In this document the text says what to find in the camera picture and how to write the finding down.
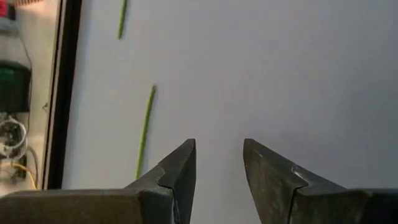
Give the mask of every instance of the black frame edge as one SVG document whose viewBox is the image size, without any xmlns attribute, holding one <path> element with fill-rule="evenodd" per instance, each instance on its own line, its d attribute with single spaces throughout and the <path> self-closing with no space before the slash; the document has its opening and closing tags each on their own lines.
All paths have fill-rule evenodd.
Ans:
<svg viewBox="0 0 398 224">
<path fill-rule="evenodd" d="M 64 23 L 63 27 L 58 27 L 57 38 L 61 29 L 62 43 L 57 43 L 56 50 L 61 50 L 60 54 L 56 54 L 59 60 L 58 82 L 53 83 L 56 88 L 56 104 L 54 108 L 53 128 L 51 145 L 47 146 L 45 150 L 44 170 L 48 168 L 47 186 L 46 181 L 42 182 L 43 189 L 61 189 L 63 179 L 63 165 L 65 162 L 65 150 L 68 136 L 68 124 L 70 114 L 70 103 L 72 98 L 73 78 L 75 75 L 76 50 L 80 28 L 80 14 L 81 14 L 82 0 L 69 0 L 65 3 Z"/>
</svg>

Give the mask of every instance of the green insulated wire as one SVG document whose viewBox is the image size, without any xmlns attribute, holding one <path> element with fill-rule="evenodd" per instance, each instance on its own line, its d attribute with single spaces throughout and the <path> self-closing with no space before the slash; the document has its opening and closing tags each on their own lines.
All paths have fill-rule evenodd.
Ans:
<svg viewBox="0 0 398 224">
<path fill-rule="evenodd" d="M 120 13 L 120 23 L 119 23 L 119 33 L 118 33 L 118 39 L 120 40 L 123 35 L 123 30 L 124 30 L 124 22 L 126 20 L 126 10 L 127 10 L 127 0 L 122 0 L 122 11 Z"/>
<path fill-rule="evenodd" d="M 152 91 L 150 93 L 150 97 L 149 97 L 149 100 L 148 100 L 147 110 L 145 112 L 144 127 L 142 129 L 141 141 L 139 143 L 136 179 L 138 179 L 141 176 L 142 160 L 143 160 L 143 155 L 144 155 L 144 150 L 145 150 L 145 143 L 147 141 L 149 116 L 150 116 L 150 112 L 152 111 L 152 103 L 154 101 L 155 93 L 156 93 L 156 86 L 154 85 L 152 87 Z"/>
</svg>

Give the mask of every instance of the white backdrop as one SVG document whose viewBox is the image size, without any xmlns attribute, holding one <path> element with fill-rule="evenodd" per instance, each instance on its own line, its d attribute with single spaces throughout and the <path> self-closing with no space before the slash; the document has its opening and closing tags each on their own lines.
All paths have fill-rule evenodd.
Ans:
<svg viewBox="0 0 398 224">
<path fill-rule="evenodd" d="M 398 2 L 86 0 L 63 187 L 133 181 L 197 139 L 192 223 L 259 223 L 243 139 L 345 187 L 398 187 Z"/>
</svg>

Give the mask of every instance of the green component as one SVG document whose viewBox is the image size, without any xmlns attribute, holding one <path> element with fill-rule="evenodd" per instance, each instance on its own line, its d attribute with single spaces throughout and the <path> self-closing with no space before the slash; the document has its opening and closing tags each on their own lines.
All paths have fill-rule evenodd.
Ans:
<svg viewBox="0 0 398 224">
<path fill-rule="evenodd" d="M 0 113 L 29 111 L 31 71 L 12 61 L 0 60 Z"/>
</svg>

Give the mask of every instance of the diagonal cutter jaw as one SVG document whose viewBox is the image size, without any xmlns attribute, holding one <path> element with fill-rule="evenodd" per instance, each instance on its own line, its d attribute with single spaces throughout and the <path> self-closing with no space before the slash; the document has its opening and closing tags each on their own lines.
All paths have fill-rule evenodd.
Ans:
<svg viewBox="0 0 398 224">
<path fill-rule="evenodd" d="M 26 191 L 0 198 L 1 223 L 190 222 L 195 140 L 185 141 L 124 189 Z"/>
<path fill-rule="evenodd" d="M 398 223 L 397 190 L 348 190 L 253 139 L 243 148 L 261 223 Z"/>
</svg>

